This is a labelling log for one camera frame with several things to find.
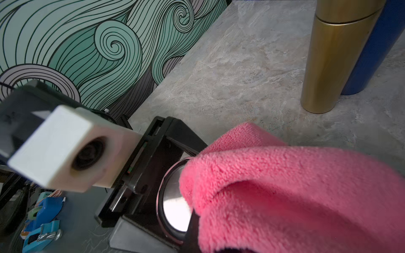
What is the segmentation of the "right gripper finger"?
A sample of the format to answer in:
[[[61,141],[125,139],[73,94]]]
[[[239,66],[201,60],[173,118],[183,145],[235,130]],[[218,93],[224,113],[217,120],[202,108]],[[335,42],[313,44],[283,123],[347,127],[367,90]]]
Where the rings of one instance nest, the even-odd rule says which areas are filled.
[[[201,253],[198,244],[199,218],[196,212],[193,211],[185,240],[181,246],[181,253]]]

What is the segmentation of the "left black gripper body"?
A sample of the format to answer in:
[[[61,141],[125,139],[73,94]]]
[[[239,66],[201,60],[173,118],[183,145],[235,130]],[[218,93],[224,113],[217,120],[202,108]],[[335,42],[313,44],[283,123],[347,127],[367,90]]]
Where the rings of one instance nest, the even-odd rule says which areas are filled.
[[[160,227],[156,197],[167,170],[205,148],[206,143],[183,121],[153,119],[95,214],[102,227],[112,230],[111,248],[181,250],[182,244],[167,238]]]

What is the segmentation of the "pink thermos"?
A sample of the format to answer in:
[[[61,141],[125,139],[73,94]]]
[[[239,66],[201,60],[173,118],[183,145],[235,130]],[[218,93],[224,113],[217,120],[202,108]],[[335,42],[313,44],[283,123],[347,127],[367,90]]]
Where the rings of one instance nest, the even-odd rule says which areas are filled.
[[[156,215],[167,238],[182,244],[192,218],[192,211],[180,192],[180,176],[190,157],[173,164],[165,173],[156,197]]]

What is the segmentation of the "pink microfiber cloth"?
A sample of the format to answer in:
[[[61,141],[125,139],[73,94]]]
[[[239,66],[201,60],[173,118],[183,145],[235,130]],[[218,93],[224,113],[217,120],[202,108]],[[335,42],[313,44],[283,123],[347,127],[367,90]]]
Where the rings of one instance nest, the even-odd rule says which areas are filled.
[[[204,253],[402,253],[405,180],[358,152],[290,146],[241,124],[192,158],[180,192]]]

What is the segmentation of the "gold thermos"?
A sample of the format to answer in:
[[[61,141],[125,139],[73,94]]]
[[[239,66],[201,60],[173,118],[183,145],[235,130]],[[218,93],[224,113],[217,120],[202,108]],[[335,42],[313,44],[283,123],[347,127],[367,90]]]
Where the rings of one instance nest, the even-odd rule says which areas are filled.
[[[381,0],[317,1],[301,106],[331,111],[384,8]]]

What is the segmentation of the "blue thermos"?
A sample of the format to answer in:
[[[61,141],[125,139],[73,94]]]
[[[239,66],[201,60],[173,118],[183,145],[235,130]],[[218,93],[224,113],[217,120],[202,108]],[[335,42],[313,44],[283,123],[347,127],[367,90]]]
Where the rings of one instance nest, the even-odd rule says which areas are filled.
[[[341,94],[363,91],[405,30],[405,0],[387,1]]]

